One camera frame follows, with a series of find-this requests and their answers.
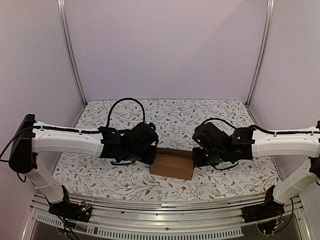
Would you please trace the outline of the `brown cardboard box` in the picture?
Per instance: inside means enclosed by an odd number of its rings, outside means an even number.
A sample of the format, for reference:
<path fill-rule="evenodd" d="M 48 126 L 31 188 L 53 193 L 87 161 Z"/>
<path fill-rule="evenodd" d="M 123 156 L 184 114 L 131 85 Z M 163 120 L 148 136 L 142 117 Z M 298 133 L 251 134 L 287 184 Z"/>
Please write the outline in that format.
<path fill-rule="evenodd" d="M 194 173 L 192 152 L 173 148 L 158 148 L 155 160 L 149 166 L 149 173 L 190 181 Z"/>

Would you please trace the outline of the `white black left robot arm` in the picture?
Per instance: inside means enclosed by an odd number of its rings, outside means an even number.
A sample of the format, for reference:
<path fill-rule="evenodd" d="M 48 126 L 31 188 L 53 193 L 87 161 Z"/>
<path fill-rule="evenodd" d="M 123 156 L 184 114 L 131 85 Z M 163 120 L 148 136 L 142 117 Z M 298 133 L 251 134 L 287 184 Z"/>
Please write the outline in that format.
<path fill-rule="evenodd" d="M 115 165 L 136 161 L 151 165 L 158 143 L 155 125 L 144 121 L 132 129 L 80 129 L 49 125 L 37 121 L 34 114 L 27 114 L 2 152 L 10 149 L 6 163 L 11 170 L 28 178 L 63 217 L 70 217 L 74 205 L 66 200 L 68 193 L 37 159 L 39 153 L 76 153 L 110 159 Z"/>

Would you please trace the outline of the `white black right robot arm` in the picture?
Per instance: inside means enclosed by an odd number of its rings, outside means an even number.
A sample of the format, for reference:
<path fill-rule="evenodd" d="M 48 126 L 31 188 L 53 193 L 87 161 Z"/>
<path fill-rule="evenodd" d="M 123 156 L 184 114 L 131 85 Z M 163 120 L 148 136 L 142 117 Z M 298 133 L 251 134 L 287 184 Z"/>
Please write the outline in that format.
<path fill-rule="evenodd" d="M 192 157 L 196 167 L 232 164 L 265 156 L 305 156 L 305 162 L 289 177 L 273 185 L 266 193 L 258 213 L 269 218 L 309 185 L 320 179 L 320 129 L 311 126 L 296 130 L 266 130 L 257 125 L 234 128 L 231 135 L 216 127 L 211 119 L 194 130 L 198 144 Z"/>

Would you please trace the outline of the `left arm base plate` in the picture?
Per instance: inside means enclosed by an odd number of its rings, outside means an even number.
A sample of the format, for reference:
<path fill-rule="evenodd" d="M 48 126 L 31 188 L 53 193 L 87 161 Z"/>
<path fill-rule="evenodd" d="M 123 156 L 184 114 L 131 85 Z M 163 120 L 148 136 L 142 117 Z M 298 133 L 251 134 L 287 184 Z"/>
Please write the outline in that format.
<path fill-rule="evenodd" d="M 93 206 L 85 201 L 78 203 L 70 202 L 67 189 L 63 185 L 61 187 L 63 190 L 62 201 L 50 203 L 48 212 L 61 218 L 88 223 L 91 218 Z"/>

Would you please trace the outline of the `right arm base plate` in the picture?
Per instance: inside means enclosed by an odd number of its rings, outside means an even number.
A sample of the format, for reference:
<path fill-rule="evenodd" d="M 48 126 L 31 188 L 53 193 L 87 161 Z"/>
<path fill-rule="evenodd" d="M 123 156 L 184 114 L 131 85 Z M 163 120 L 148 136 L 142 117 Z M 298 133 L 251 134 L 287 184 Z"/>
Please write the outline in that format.
<path fill-rule="evenodd" d="M 257 225 L 258 230 L 264 235 L 274 234 L 282 223 L 282 214 L 285 213 L 284 204 L 275 202 L 273 192 L 275 185 L 272 185 L 265 194 L 264 202 L 241 209 L 241 216 L 245 223 L 252 223 L 273 218 L 273 220 Z"/>

